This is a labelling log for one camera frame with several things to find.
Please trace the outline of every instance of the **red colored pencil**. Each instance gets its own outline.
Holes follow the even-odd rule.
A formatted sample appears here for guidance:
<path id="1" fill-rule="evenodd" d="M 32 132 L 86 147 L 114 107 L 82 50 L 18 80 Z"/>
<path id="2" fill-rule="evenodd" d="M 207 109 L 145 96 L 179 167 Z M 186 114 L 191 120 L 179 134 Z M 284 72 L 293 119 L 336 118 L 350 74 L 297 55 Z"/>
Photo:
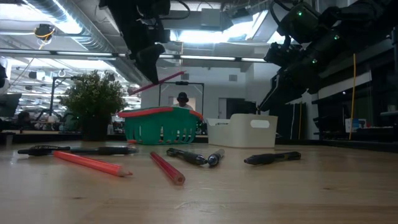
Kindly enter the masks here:
<path id="1" fill-rule="evenodd" d="M 174 182 L 175 185 L 183 185 L 185 182 L 185 177 L 176 168 L 171 166 L 163 158 L 161 158 L 156 152 L 151 152 L 150 157 L 157 163 L 157 165 L 162 168 L 162 170 L 167 174 L 167 176 Z"/>
<path id="2" fill-rule="evenodd" d="M 107 162 L 97 161 L 95 159 L 89 159 L 83 156 L 78 156 L 74 154 L 70 154 L 67 152 L 55 151 L 54 156 L 60 159 L 65 159 L 69 162 L 74 162 L 83 166 L 87 166 L 102 172 L 106 172 L 112 175 L 116 175 L 119 177 L 124 177 L 125 175 L 132 175 L 132 172 L 127 171 L 123 168 L 123 166 L 119 166 L 116 164 L 110 164 Z"/>

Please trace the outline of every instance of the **black marker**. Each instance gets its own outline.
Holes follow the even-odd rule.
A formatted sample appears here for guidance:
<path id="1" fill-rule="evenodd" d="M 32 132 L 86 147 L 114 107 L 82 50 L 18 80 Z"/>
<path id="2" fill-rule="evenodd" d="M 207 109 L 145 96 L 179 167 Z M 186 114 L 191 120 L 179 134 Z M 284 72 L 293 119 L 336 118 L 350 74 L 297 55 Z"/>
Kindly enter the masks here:
<path id="1" fill-rule="evenodd" d="M 52 151 L 70 151 L 73 154 L 86 154 L 86 155 L 126 155 L 138 152 L 137 149 L 130 149 L 128 147 L 99 147 L 96 149 L 83 149 L 59 146 L 33 146 L 30 149 L 18 150 L 18 154 L 28 154 L 30 156 L 47 156 Z"/>
<path id="2" fill-rule="evenodd" d="M 218 151 L 214 152 L 212 155 L 209 156 L 207 162 L 210 166 L 215 166 L 219 163 L 221 158 L 224 156 L 224 149 L 219 149 Z"/>
<path id="3" fill-rule="evenodd" d="M 253 155 L 243 162 L 251 165 L 259 165 L 259 164 L 271 164 L 273 162 L 280 161 L 291 161 L 291 160 L 299 160 L 301 159 L 301 153 L 299 152 L 285 152 L 278 154 L 261 154 L 261 155 Z"/>
<path id="4" fill-rule="evenodd" d="M 174 148 L 170 148 L 166 151 L 168 156 L 172 156 L 172 157 L 179 157 L 191 164 L 194 165 L 203 165 L 207 163 L 207 160 L 199 154 L 195 154 L 192 152 L 187 152 L 187 151 L 183 151 L 183 150 L 179 150 L 179 149 L 174 149 Z"/>

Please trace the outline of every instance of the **green leaves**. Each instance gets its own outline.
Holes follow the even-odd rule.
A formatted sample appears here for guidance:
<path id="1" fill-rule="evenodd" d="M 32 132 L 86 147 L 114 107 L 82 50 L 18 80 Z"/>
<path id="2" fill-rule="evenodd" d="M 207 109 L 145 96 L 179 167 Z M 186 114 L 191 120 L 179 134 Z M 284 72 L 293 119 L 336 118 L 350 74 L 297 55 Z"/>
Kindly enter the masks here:
<path id="1" fill-rule="evenodd" d="M 105 72 L 104 77 L 98 71 L 83 74 L 75 80 L 75 86 L 65 91 L 65 95 L 58 96 L 60 104 L 68 107 L 75 114 L 81 116 L 109 116 L 127 106 L 123 98 L 122 85 L 109 81 L 111 73 Z"/>

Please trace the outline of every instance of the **green basket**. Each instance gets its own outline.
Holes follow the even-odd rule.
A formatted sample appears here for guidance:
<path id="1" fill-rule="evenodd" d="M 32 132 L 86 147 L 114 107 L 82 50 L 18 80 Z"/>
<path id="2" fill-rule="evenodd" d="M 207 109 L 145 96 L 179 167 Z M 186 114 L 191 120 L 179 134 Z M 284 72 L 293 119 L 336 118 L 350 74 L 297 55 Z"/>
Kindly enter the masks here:
<path id="1" fill-rule="evenodd" d="M 200 113 L 171 106 L 122 111 L 119 117 L 126 120 L 127 141 L 138 144 L 191 143 L 203 119 Z"/>

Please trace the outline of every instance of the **white plastic container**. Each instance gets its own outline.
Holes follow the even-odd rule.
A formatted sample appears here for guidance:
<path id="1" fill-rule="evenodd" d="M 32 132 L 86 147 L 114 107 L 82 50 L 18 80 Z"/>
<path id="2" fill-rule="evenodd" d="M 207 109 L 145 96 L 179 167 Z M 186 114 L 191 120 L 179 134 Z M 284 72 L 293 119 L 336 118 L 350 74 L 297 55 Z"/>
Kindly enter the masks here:
<path id="1" fill-rule="evenodd" d="M 275 147 L 278 117 L 233 114 L 231 119 L 207 119 L 209 144 L 241 148 Z"/>

